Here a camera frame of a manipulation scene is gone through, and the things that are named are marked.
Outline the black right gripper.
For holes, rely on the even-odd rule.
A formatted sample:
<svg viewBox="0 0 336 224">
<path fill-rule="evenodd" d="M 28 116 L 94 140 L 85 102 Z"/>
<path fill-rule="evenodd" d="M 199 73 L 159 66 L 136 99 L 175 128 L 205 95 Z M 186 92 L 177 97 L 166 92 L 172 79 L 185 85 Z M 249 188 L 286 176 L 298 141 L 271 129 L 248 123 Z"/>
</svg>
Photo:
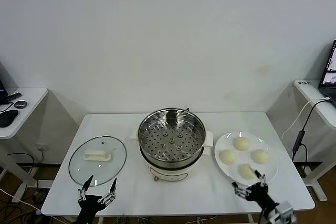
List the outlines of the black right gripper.
<svg viewBox="0 0 336 224">
<path fill-rule="evenodd" d="M 234 193 L 240 198 L 245 198 L 247 201 L 256 202 L 263 210 L 264 217 L 267 217 L 279 204 L 268 195 L 266 175 L 261 174 L 258 170 L 255 170 L 254 173 L 260 183 L 255 183 L 244 189 L 239 187 L 236 182 L 232 182 Z"/>
</svg>

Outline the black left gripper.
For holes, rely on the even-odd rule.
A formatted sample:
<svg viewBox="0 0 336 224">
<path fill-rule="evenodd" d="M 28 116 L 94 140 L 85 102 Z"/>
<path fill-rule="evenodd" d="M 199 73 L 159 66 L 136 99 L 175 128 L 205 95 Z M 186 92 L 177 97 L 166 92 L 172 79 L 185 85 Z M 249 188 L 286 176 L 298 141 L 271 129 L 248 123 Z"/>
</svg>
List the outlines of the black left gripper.
<svg viewBox="0 0 336 224">
<path fill-rule="evenodd" d="M 86 180 L 81 188 L 78 189 L 80 213 L 76 219 L 79 224 L 91 224 L 97 214 L 106 208 L 106 205 L 111 204 L 116 198 L 117 178 L 114 179 L 111 188 L 104 196 L 86 195 L 88 188 L 91 185 L 93 175 Z"/>
</svg>

